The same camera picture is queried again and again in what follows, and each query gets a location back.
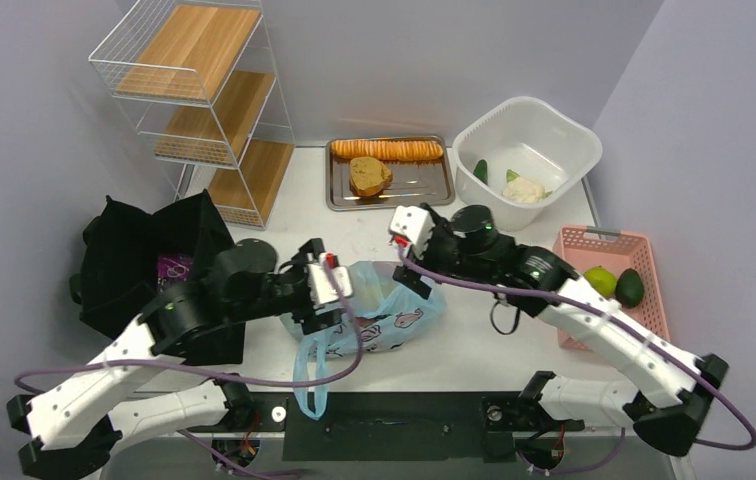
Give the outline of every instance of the red wire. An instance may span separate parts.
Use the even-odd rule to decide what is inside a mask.
[[[254,412],[254,423],[251,424],[251,428],[248,429],[245,436],[243,437],[243,446],[245,446],[246,449],[249,448],[250,444],[248,443],[248,437],[252,433],[254,433],[254,429],[256,429],[260,425],[260,412],[255,411]]]
[[[558,437],[558,442],[557,442],[557,443],[555,443],[555,446],[554,446],[554,447],[552,447],[552,450],[557,450],[557,448],[558,448],[558,445],[561,445],[561,444],[563,444],[563,437],[564,437],[564,435],[566,435],[566,424],[565,424],[565,423],[562,423],[562,424],[561,424],[561,436],[560,436],[560,437]]]

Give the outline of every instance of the plastic bag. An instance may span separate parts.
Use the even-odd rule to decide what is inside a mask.
[[[397,263],[357,262],[348,267],[354,297],[349,299],[361,328],[366,352],[381,352],[400,348],[405,342],[420,336],[446,310],[446,298],[440,287],[428,278],[422,280],[431,287],[426,300],[393,280]],[[304,336],[301,327],[290,316],[282,316],[287,330],[299,340],[293,365],[293,380],[308,380],[307,363],[316,360],[314,378],[328,376],[326,356],[342,357],[357,352],[357,340],[352,326],[343,323]],[[295,389],[299,408],[308,417],[318,420],[325,413],[328,385],[320,385],[313,392],[314,408],[310,408],[307,389]]]

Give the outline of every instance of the screw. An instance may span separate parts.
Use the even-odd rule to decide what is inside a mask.
[[[276,423],[281,423],[287,418],[287,409],[281,406],[277,406],[272,409],[272,420]]]
[[[492,407],[487,409],[487,418],[491,422],[499,422],[502,420],[502,409],[493,405]]]

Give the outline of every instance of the stainless steel tray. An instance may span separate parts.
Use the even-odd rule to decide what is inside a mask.
[[[386,161],[393,171],[393,183],[374,197],[360,197],[349,184],[349,161],[331,152],[325,145],[325,203],[336,211],[395,208],[397,206],[447,205],[455,199],[454,182],[446,158],[446,144],[437,136],[381,137],[368,140],[436,140],[443,147],[443,156],[427,162]]]

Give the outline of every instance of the green lime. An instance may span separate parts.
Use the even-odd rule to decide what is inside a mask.
[[[616,275],[602,267],[593,267],[584,272],[584,278],[599,292],[599,295],[610,298],[616,292]]]

